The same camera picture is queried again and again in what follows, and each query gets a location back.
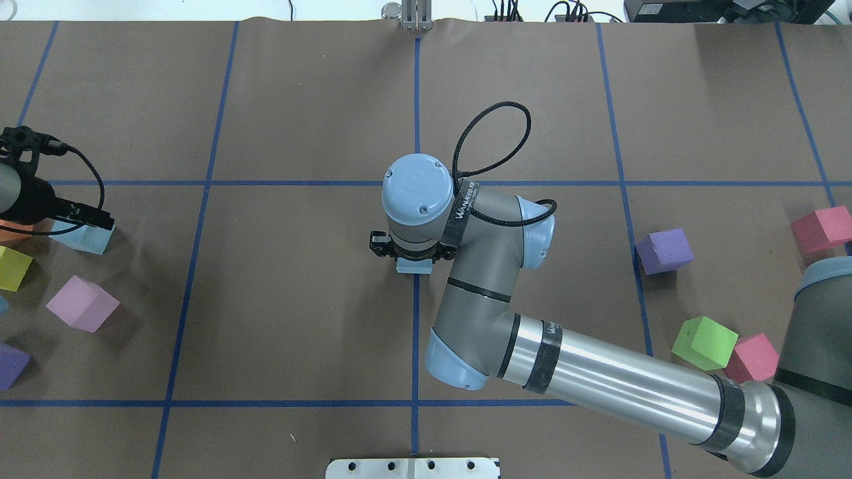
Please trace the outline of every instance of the orange block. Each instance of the orange block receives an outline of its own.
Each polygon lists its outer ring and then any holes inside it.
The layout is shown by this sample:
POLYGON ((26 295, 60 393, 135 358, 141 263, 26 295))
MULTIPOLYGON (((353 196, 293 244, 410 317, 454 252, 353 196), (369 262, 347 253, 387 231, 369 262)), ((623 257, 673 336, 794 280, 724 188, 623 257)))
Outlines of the orange block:
MULTIPOLYGON (((26 231, 32 231, 32 225, 24 226, 22 224, 18 224, 15 222, 5 222, 0 220, 0 225, 8 226, 9 228, 16 229, 24 229, 26 231)), ((30 234, 21 234, 21 233, 12 233, 11 231, 6 231, 5 229, 0 229, 0 243, 5 243, 7 241, 15 241, 15 240, 23 240, 24 238, 29 238, 30 234)))

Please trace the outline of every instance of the metal plate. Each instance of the metal plate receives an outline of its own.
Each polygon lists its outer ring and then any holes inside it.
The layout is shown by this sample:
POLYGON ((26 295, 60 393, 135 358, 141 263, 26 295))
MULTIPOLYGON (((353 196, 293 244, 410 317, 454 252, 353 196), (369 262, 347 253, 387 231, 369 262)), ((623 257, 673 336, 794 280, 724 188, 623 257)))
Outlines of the metal plate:
POLYGON ((325 479, 500 479, 497 458, 337 459, 325 479))

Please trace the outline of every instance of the pink cube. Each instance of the pink cube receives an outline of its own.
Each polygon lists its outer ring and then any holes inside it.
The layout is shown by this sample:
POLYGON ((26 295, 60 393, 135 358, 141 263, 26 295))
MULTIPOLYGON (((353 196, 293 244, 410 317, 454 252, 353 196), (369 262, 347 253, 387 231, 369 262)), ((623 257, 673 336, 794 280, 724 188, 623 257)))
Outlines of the pink cube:
POLYGON ((118 307, 118 300, 95 283, 75 275, 47 306, 69 326, 95 332, 118 307))
POLYGON ((725 374, 737 383, 765 381, 775 375, 778 368, 778 351, 769 338, 760 333, 743 338, 734 346, 725 374))
POLYGON ((852 241, 852 216, 846 206, 814 211, 793 222, 792 228, 805 253, 831 250, 852 241))

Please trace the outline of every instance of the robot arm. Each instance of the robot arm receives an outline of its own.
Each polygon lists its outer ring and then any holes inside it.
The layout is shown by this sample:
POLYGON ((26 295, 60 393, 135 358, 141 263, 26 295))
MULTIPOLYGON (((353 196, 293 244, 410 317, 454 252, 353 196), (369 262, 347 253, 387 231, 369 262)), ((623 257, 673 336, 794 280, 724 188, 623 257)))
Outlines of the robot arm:
POLYGON ((774 384, 736 384, 509 311, 518 273, 544 260, 555 219, 521 228, 483 221, 471 212, 516 224, 544 207, 467 179, 456 190, 437 159, 397 160, 383 182, 389 234, 371 235, 379 256, 455 257, 424 356, 432 376, 466 390, 502 378, 677 437, 758 477, 852 470, 852 257, 806 272, 774 384))
MULTIPOLYGON (((25 126, 3 129, 0 136, 0 219, 31 225, 45 218, 53 218, 75 225, 112 229, 113 219, 102 210, 103 191, 103 182, 95 168, 75 147, 25 126), (32 152, 29 161, 21 159, 24 152, 32 152), (101 200, 97 207, 57 198, 50 184, 35 176, 41 153, 61 156, 67 152, 79 155, 95 174, 101 188, 101 200)), ((14 231, 13 228, 0 228, 14 231)), ((29 231, 24 233, 40 234, 29 231)))

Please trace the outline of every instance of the blue tape line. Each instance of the blue tape line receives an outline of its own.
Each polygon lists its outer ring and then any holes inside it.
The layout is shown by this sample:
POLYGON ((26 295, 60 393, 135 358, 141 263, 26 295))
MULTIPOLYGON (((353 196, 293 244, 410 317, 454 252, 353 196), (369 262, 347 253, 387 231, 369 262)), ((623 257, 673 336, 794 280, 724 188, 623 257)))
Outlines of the blue tape line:
POLYGON ((576 407, 561 399, 422 399, 420 407, 576 407))
POLYGON ((233 408, 292 408, 292 407, 410 407, 411 401, 400 400, 259 400, 259 401, 172 401, 172 407, 233 407, 233 408))
MULTIPOLYGON (((49 180, 54 186, 97 186, 95 180, 49 180)), ((627 180, 629 187, 823 187, 823 182, 737 182, 724 180, 627 180)), ((619 180, 485 180, 490 187, 618 187, 619 180)), ((852 182, 828 182, 831 186, 852 187, 852 182)), ((104 185, 151 187, 380 187, 373 180, 104 180, 104 185)))
POLYGON ((420 448, 420 274, 414 275, 412 325, 412 456, 420 448))
POLYGON ((665 439, 665 435, 659 435, 659 450, 663 454, 663 472, 665 479, 671 479, 671 462, 669 460, 669 442, 665 439))
POLYGON ((125 401, 100 399, 8 399, 0 407, 163 407, 165 401, 125 401))
POLYGON ((816 161, 816 168, 820 171, 820 178, 822 178, 822 184, 826 187, 826 196, 828 196, 828 202, 832 207, 837 206, 834 203, 834 195, 832 194, 832 188, 828 185, 828 177, 826 176, 826 169, 822 164, 822 159, 820 158, 820 152, 816 148, 816 141, 814 140, 814 134, 810 129, 810 123, 808 122, 807 115, 804 114, 804 107, 802 106, 802 99, 799 98, 798 88, 796 86, 796 80, 793 78, 793 70, 790 68, 790 58, 787 56, 787 47, 784 45, 784 36, 781 34, 781 24, 777 21, 775 22, 775 35, 778 37, 778 46, 781 48, 781 58, 784 59, 784 68, 787 70, 787 79, 790 80, 790 89, 793 93, 793 100, 796 101, 796 108, 799 111, 799 117, 802 118, 802 125, 804 126, 804 132, 808 135, 808 143, 810 143, 810 151, 814 154, 814 161, 816 161))
POLYGON ((414 38, 414 153, 420 152, 420 37, 414 38))
POLYGON ((38 86, 38 80, 42 77, 42 71, 44 70, 44 64, 48 61, 48 55, 50 55, 50 47, 53 46, 53 41, 56 38, 56 31, 59 30, 59 21, 55 21, 53 28, 50 29, 50 36, 48 37, 48 42, 44 45, 44 52, 42 53, 42 59, 38 62, 38 68, 36 68, 36 76, 32 78, 32 84, 30 84, 30 91, 26 94, 26 100, 24 101, 24 107, 20 110, 20 116, 18 117, 18 126, 24 124, 24 118, 26 118, 26 112, 30 109, 30 103, 32 102, 32 97, 36 94, 36 87, 38 86))
POLYGON ((156 479, 159 476, 160 461, 163 458, 163 446, 165 444, 166 430, 169 427, 169 412, 172 395, 175 391, 175 379, 177 375, 177 365, 181 358, 181 346, 183 344, 183 331, 187 324, 187 312, 189 311, 189 300, 192 296, 193 281, 195 279, 195 266, 199 259, 199 247, 201 245, 201 234, 204 230, 204 216, 207 211, 207 200, 210 197, 210 180, 213 177, 213 169, 216 165, 216 149, 219 144, 219 133, 222 129, 222 117, 225 114, 225 103, 227 100, 227 87, 231 80, 231 68, 233 67, 233 53, 237 47, 237 34, 239 32, 239 22, 233 23, 233 32, 231 34, 231 48, 227 54, 227 66, 225 67, 225 78, 222 80, 222 95, 219 99, 219 112, 216 115, 216 128, 213 131, 213 142, 210 145, 210 161, 207 164, 207 186, 204 187, 204 193, 201 196, 201 207, 199 208, 199 222, 195 228, 195 240, 193 242, 193 254, 189 261, 189 271, 187 273, 187 285, 183 293, 183 305, 181 306, 181 318, 177 325, 177 334, 175 338, 175 349, 171 356, 171 369, 169 372, 169 384, 165 393, 165 406, 163 407, 163 417, 160 421, 160 432, 157 439, 157 450, 154 453, 154 463, 151 470, 151 478, 156 479))
MULTIPOLYGON (((601 24, 595 24, 597 29, 597 46, 601 53, 601 70, 603 72, 603 86, 607 91, 607 109, 609 110, 609 125, 613 131, 613 148, 615 150, 615 163, 619 169, 619 180, 621 181, 621 202, 625 209, 625 220, 627 221, 627 238, 630 242, 630 256, 633 259, 633 280, 636 282, 636 295, 639 297, 639 308, 642 312, 642 332, 645 337, 645 351, 653 356, 653 344, 651 343, 651 328, 648 325, 648 308, 645 304, 645 291, 642 289, 642 275, 639 271, 639 258, 636 254, 636 236, 633 233, 633 218, 630 213, 630 200, 627 196, 627 181, 625 169, 621 159, 621 144, 619 142, 619 130, 615 123, 615 107, 613 106, 613 92, 609 83, 609 70, 607 69, 607 53, 603 44, 603 31, 601 24)), ((663 435, 659 435, 659 450, 663 458, 663 471, 666 479, 671 479, 671 468, 669 466, 669 448, 663 435)))
MULTIPOLYGON (((389 400, 62 400, 62 399, 8 399, 0 400, 0 407, 196 407, 196 408, 294 408, 294 407, 412 407, 409 399, 389 400)), ((559 399, 418 399, 417 407, 574 407, 559 399)))

